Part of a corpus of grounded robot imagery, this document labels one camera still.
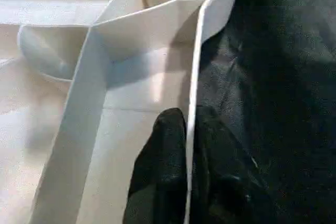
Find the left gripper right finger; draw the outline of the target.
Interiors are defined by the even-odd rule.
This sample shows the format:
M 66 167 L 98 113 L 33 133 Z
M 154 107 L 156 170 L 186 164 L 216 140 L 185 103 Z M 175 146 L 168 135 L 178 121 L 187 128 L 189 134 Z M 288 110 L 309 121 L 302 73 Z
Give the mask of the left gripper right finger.
M 257 165 L 209 106 L 196 109 L 190 223 L 270 223 Z

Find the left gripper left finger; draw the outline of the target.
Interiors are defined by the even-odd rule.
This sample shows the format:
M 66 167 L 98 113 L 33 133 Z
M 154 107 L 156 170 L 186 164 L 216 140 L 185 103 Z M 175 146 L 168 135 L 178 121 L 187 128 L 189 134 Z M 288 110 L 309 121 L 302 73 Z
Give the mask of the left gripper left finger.
M 186 126 L 182 111 L 156 118 L 134 162 L 127 198 L 128 223 L 183 223 L 187 194 Z

